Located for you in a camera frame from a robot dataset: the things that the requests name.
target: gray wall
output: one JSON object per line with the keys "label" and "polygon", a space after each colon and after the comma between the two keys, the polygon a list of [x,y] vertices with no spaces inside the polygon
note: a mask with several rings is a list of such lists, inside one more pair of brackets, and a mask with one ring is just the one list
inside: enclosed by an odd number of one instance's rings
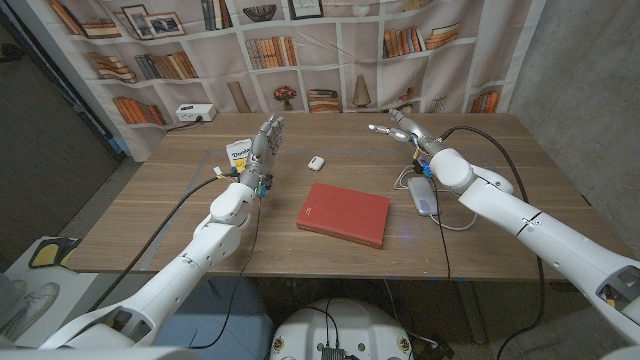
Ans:
{"label": "gray wall", "polygon": [[[91,90],[82,79],[82,77],[75,70],[69,59],[64,55],[62,49],[56,44],[53,40],[53,37],[47,29],[45,25],[40,22],[38,16],[35,14],[31,6],[24,0],[7,0],[11,5],[13,10],[18,14],[20,19],[24,22],[24,24],[29,28],[29,30],[33,33],[33,35],[38,39],[40,45],[44,48],[44,50],[49,54],[49,56],[56,63],[58,68],[64,73],[64,75],[69,79],[69,82],[76,88],[78,93],[82,96],[84,101],[89,105],[89,107],[94,111],[96,116],[100,118],[102,123],[111,131],[113,134],[114,140],[118,143],[120,148],[125,150],[127,153],[129,152],[127,148],[127,144],[122,139],[122,135],[118,131],[118,128],[113,124],[109,115],[104,111],[102,105],[98,102],[98,100],[93,96]],[[7,9],[2,6],[2,11],[5,13],[9,13]]]}
{"label": "gray wall", "polygon": [[508,112],[640,257],[640,2],[547,1]]}

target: wooden table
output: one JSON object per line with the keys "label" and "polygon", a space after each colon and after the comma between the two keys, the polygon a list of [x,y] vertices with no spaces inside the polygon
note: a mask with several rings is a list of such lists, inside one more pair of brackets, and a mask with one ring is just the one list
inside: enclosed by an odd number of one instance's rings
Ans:
{"label": "wooden table", "polygon": [[[69,267],[80,272],[120,272],[175,205],[195,185],[229,169],[225,145],[250,138],[264,114],[218,115],[212,123],[168,134],[76,249]],[[515,162],[531,203],[599,244],[626,256],[631,251],[581,197],[533,137],[510,115],[413,115],[434,135],[454,125],[477,127],[495,137]],[[447,276],[440,232],[417,214],[406,190],[394,190],[414,149],[367,129],[392,126],[387,114],[287,114],[285,142],[273,169],[274,186],[242,233],[233,256],[212,273],[238,274],[254,239],[247,276],[432,279]],[[446,144],[470,162],[516,182],[502,155],[484,138],[458,131]],[[326,159],[320,172],[307,163]],[[382,250],[299,230],[295,219],[314,182],[342,186],[391,199]],[[194,194],[134,267],[156,272],[189,243],[211,201],[227,186],[219,180]],[[453,194],[440,195],[445,224],[462,226],[472,214]],[[535,255],[517,239],[478,219],[470,231],[445,230],[451,276],[463,279],[537,279]],[[548,279],[558,278],[549,270]]]}

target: white charger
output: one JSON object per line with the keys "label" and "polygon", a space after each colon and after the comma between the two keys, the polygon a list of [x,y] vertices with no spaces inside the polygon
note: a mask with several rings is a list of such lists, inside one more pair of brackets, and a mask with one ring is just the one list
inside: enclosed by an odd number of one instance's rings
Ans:
{"label": "white charger", "polygon": [[176,110],[178,120],[196,121],[202,116],[202,121],[212,121],[218,112],[213,104],[182,104]]}
{"label": "white charger", "polygon": [[320,170],[322,168],[322,165],[324,165],[324,159],[320,156],[314,156],[313,159],[309,161],[309,169],[313,171]]}

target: wire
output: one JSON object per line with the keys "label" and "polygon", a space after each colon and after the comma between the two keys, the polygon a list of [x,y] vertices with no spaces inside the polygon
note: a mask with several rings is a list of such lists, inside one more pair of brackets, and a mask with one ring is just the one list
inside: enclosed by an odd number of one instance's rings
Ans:
{"label": "wire", "polygon": [[196,118],[196,121],[190,122],[190,123],[188,123],[186,125],[181,125],[181,126],[176,126],[174,128],[171,128],[171,129],[167,130],[167,133],[172,132],[174,130],[178,130],[178,129],[184,129],[184,128],[192,127],[192,126],[194,126],[196,124],[199,124],[201,122],[202,122],[202,115],[198,115],[198,117]]}
{"label": "wire", "polygon": [[[237,174],[233,173],[233,174],[227,174],[226,176],[237,176]],[[138,262],[138,260],[140,260],[140,258],[142,257],[142,255],[144,254],[145,251],[147,251],[147,249],[149,248],[149,246],[151,246],[151,243],[153,242],[153,240],[155,240],[155,238],[158,236],[158,234],[160,233],[160,231],[162,231],[162,229],[167,225],[167,223],[169,222],[169,220],[173,217],[173,215],[178,211],[178,209],[180,209],[180,206],[182,206],[182,204],[189,198],[189,196],[193,195],[196,191],[200,190],[202,187],[204,187],[205,185],[208,185],[214,181],[218,180],[217,177],[213,177],[209,180],[204,181],[203,183],[201,183],[200,185],[196,186],[195,188],[193,188],[191,191],[189,191],[188,193],[186,193],[181,199],[180,201],[178,201],[178,203],[176,204],[176,206],[173,207],[173,210],[171,210],[171,212],[169,213],[169,215],[167,215],[166,218],[164,218],[164,220],[162,221],[162,223],[160,224],[160,226],[158,226],[158,228],[156,229],[156,231],[153,233],[153,235],[151,235],[151,237],[149,238],[149,240],[147,240],[146,244],[144,244],[144,246],[140,249],[140,251],[138,252],[138,254],[136,255],[136,257],[133,258],[133,260],[131,260],[131,262],[129,263],[129,265],[124,269],[124,271],[122,273],[120,273],[120,275],[116,278],[116,280],[113,282],[113,284],[111,284],[111,286],[109,286],[109,288],[107,290],[105,290],[105,292],[102,294],[102,296],[100,296],[100,298],[98,300],[96,300],[96,302],[93,304],[93,306],[91,306],[91,308],[87,311],[87,312],[91,312],[95,309],[98,308],[98,306],[100,306],[100,304],[107,298],[107,296],[109,296],[109,294],[111,294],[111,292],[113,291],[113,289],[116,288],[116,286],[118,286],[118,284],[120,284],[120,282],[122,281],[122,279],[131,271],[131,269],[135,266],[135,264]]]}
{"label": "wire", "polygon": [[[316,307],[313,306],[303,306],[301,307],[301,309],[311,309],[311,310],[315,310],[315,311],[320,311],[321,313],[325,314],[325,318],[328,316],[329,319],[331,319],[331,322],[333,322],[333,327],[336,329],[336,349],[338,348],[338,344],[340,344],[340,338],[338,337],[338,325],[336,325],[336,321],[333,318],[333,316],[331,316],[331,314],[329,314],[328,311],[324,311],[321,309],[318,309]],[[327,335],[327,344],[329,343],[329,335]]]}
{"label": "wire", "polygon": [[220,338],[222,337],[222,333],[224,333],[224,329],[227,327],[227,323],[229,322],[229,316],[231,315],[231,308],[233,307],[233,299],[235,298],[236,290],[238,289],[238,284],[240,283],[240,278],[242,278],[242,274],[244,274],[244,271],[247,269],[247,265],[249,265],[249,261],[251,261],[251,256],[253,255],[253,250],[256,248],[256,242],[258,239],[258,226],[260,225],[261,209],[262,209],[262,198],[258,197],[258,219],[256,220],[256,235],[253,238],[253,245],[251,245],[251,252],[249,252],[249,256],[247,257],[247,260],[244,262],[244,266],[242,267],[242,271],[240,271],[240,275],[238,275],[238,278],[236,279],[236,284],[233,285],[233,291],[231,292],[231,300],[229,300],[229,309],[227,310],[227,317],[224,319],[224,323],[222,324],[222,329],[220,329],[220,333],[211,343],[207,345],[189,346],[189,349],[202,350],[202,349],[210,348],[213,345],[215,345],[218,342],[218,340],[220,340]]}
{"label": "wire", "polygon": [[404,179],[405,176],[409,175],[409,173],[411,173],[411,171],[407,171],[407,169],[413,169],[413,165],[409,165],[407,167],[405,167],[401,172],[400,175],[398,176],[398,178],[396,179],[396,181],[393,183],[393,188],[396,190],[405,190],[408,189],[409,187],[404,185],[402,183],[402,179]]}
{"label": "wire", "polygon": [[[387,293],[389,293],[389,299],[391,300],[391,307],[393,308],[393,316],[396,318],[396,321],[397,321],[398,323],[400,323],[400,320],[398,320],[398,313],[396,312],[396,305],[395,305],[395,304],[394,304],[394,302],[393,302],[393,294],[391,293],[391,288],[389,287],[389,282],[387,282],[387,279],[383,279],[383,281],[384,281],[384,285],[387,287]],[[435,342],[435,341],[433,341],[433,340],[431,340],[431,339],[428,339],[428,338],[426,338],[426,337],[422,337],[422,336],[420,336],[420,335],[417,335],[416,333],[414,333],[414,332],[412,332],[412,331],[409,331],[409,330],[407,330],[407,329],[404,329],[404,331],[406,331],[406,332],[407,332],[407,334],[409,334],[409,335],[412,335],[412,336],[414,336],[414,337],[416,337],[416,338],[418,338],[418,339],[420,339],[420,340],[424,340],[424,341],[426,341],[426,342],[430,343],[430,344],[431,344],[431,346],[432,346],[434,349],[435,349],[435,348],[437,348],[438,346],[440,346],[440,345],[438,345],[438,343],[437,343],[437,342]]]}
{"label": "wire", "polygon": [[[440,222],[438,220],[436,220],[436,218],[433,217],[433,215],[429,215],[429,216],[431,216],[431,220],[433,220],[434,223],[436,223],[438,225],[441,225]],[[442,227],[447,229],[447,230],[451,230],[451,231],[465,231],[465,230],[469,230],[473,226],[473,224],[476,223],[477,219],[478,219],[478,214],[473,214],[473,220],[471,220],[471,222],[466,226],[463,226],[461,228],[457,228],[457,227],[453,227],[453,226],[448,226],[448,225],[442,224]]]}
{"label": "wire", "polygon": [[[431,181],[431,183],[433,184],[433,193],[436,196],[436,206],[438,207],[438,209],[440,209],[440,198],[438,197],[438,186],[436,185],[436,181],[433,180],[433,178],[429,178],[429,181]],[[442,226],[442,220],[440,219],[440,213],[438,212],[436,214],[436,216],[438,216],[438,221],[436,221],[436,224],[438,224],[438,227],[440,228],[440,236],[442,236],[442,246],[444,247],[444,256],[447,259],[447,280],[451,280],[451,264],[449,263],[449,252],[447,251],[447,242],[444,241],[444,231],[442,230],[443,226]]]}
{"label": "wire", "polygon": [[[442,140],[446,140],[449,135],[451,135],[454,131],[456,130],[467,130],[467,131],[471,131],[474,132],[482,137],[484,137],[485,139],[489,140],[493,145],[496,146],[496,148],[498,148],[498,150],[500,150],[500,152],[502,153],[502,155],[504,156],[504,158],[507,160],[507,163],[509,164],[509,167],[511,168],[511,171],[513,172],[513,176],[516,178],[516,182],[518,183],[518,187],[520,188],[520,194],[522,195],[522,201],[526,202],[527,204],[529,203],[529,197],[527,196],[527,192],[524,189],[524,184],[522,183],[522,179],[520,178],[520,174],[518,173],[518,170],[516,169],[516,166],[513,164],[513,161],[511,161],[511,157],[509,156],[509,154],[507,153],[507,151],[504,149],[504,147],[502,147],[502,145],[500,145],[500,143],[495,140],[494,138],[492,138],[491,136],[489,136],[489,134],[478,130],[474,127],[471,126],[455,126],[452,127],[451,129],[445,131],[441,136],[440,139]],[[504,350],[504,348],[507,346],[507,344],[513,340],[516,336],[523,334],[527,331],[533,330],[536,328],[536,326],[538,326],[540,324],[540,322],[542,321],[542,317],[544,316],[544,303],[545,303],[545,285],[544,285],[544,269],[542,267],[542,259],[539,256],[536,256],[536,262],[538,265],[538,286],[539,286],[539,293],[540,293],[540,308],[538,309],[538,314],[535,318],[535,320],[533,321],[533,323],[527,327],[524,327],[516,332],[514,332],[513,334],[511,334],[511,336],[509,336],[503,343],[502,346],[500,346],[500,350],[498,350],[498,356],[497,356],[497,360],[500,360],[500,356],[502,355],[502,351]]]}

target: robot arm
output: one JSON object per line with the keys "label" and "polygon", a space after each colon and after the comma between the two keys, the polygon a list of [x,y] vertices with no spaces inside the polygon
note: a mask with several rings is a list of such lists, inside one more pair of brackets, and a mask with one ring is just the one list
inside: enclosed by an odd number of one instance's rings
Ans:
{"label": "robot arm", "polygon": [[133,296],[84,314],[53,334],[41,349],[115,349],[150,346],[200,279],[240,244],[249,208],[270,186],[270,171],[282,143],[282,117],[271,115],[253,137],[247,166],[218,196],[193,240]]}
{"label": "robot arm", "polygon": [[470,164],[400,112],[392,110],[392,121],[398,121],[401,130],[386,131],[374,125],[369,128],[397,141],[406,136],[432,155],[431,172],[461,195],[463,205],[515,236],[552,265],[622,336],[640,344],[640,262],[603,248],[514,197],[513,186],[505,178]]}

